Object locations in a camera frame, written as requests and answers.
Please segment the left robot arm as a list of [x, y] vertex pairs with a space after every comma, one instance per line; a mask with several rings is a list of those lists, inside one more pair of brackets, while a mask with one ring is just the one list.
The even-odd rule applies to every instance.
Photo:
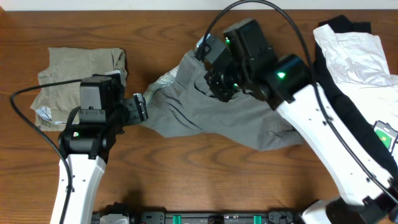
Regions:
[[90, 223], [116, 136], [148, 117], [145, 98], [140, 93], [125, 98], [118, 74], [82, 79], [80, 105], [58, 137], [60, 175], [51, 223]]

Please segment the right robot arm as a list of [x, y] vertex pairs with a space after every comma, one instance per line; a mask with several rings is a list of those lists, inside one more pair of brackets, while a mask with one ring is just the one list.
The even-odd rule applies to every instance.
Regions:
[[294, 54], [276, 56], [254, 19], [233, 24], [223, 35], [207, 34], [197, 47], [213, 94], [227, 102], [243, 91], [265, 101], [303, 136], [338, 188], [337, 198], [313, 203], [301, 221], [396, 222], [397, 182], [343, 124], [306, 64]]

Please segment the grey shorts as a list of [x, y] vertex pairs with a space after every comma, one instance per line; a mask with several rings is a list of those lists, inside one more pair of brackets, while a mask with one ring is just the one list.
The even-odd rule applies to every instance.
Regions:
[[263, 101], [238, 92], [227, 103], [214, 97], [204, 65], [188, 51], [179, 65], [144, 92], [143, 126], [165, 138], [215, 133], [258, 151], [303, 144], [301, 135]]

